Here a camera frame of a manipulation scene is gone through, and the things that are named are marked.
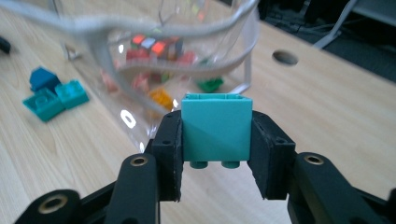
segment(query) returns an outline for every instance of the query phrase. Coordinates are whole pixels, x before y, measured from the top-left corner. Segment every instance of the wooden table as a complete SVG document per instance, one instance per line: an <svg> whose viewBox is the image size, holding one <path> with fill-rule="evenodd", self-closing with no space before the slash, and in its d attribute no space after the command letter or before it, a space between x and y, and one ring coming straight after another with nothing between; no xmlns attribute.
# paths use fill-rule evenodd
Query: wooden table
<svg viewBox="0 0 396 224"><path fill-rule="evenodd" d="M0 217L10 223L37 197L75 189L84 197L114 181L137 149L101 102L43 123L21 103L39 65L62 81L80 78L59 43L4 10L0 32L13 51L0 54ZM285 49L299 59L272 58ZM332 160L350 183L386 199L396 187L396 86L311 48L263 23L253 53L253 85L245 93L297 144ZM251 172L210 163L183 173L180 203L162 203L163 223L289 223L286 202L263 201Z"/></svg>

